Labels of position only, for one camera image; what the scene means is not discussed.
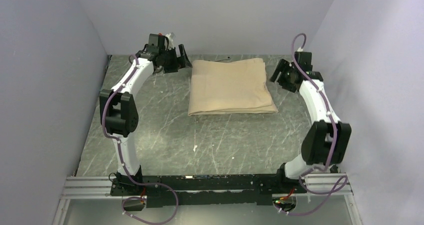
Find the beige wrapping cloth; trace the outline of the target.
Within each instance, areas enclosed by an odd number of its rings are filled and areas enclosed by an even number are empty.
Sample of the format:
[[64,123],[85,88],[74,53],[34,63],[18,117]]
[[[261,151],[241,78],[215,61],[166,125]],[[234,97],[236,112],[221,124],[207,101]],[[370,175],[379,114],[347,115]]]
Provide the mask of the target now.
[[261,58],[192,63],[188,115],[264,114],[278,109]]

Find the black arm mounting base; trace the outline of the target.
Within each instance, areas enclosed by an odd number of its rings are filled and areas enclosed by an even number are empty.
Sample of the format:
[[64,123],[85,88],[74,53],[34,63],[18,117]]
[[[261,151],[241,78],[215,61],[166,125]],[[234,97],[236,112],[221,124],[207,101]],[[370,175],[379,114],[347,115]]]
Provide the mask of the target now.
[[126,176],[112,180],[113,197],[146,198],[148,208],[187,205],[256,204],[268,206],[279,197],[304,194],[296,179],[277,173],[220,175],[144,175],[132,183]]

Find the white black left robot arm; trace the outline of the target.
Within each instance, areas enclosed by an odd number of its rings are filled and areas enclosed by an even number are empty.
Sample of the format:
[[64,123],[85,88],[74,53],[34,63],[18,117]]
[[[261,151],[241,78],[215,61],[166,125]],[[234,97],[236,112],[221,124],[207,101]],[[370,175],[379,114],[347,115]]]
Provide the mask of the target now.
[[139,124],[136,95],[152,75],[192,67],[184,45],[175,45],[174,40],[172,32],[151,33],[144,47],[128,57],[130,67],[123,77],[99,94],[102,132],[113,141],[118,160],[116,179],[124,183],[124,189],[131,195],[139,194],[144,188],[134,137]]

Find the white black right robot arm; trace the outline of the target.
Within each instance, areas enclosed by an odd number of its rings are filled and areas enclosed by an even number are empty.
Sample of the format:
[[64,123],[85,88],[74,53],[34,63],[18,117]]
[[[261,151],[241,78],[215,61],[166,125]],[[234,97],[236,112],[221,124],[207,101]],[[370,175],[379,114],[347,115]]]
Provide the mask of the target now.
[[295,179],[309,171],[324,172],[332,165],[341,164],[352,134],[352,127],[334,112],[325,92],[320,72],[314,71],[312,53],[296,51],[293,61],[281,59],[270,81],[284,90],[298,93],[306,105],[311,127],[304,138],[300,154],[284,164],[284,174],[275,179],[276,188],[287,193],[295,186]]

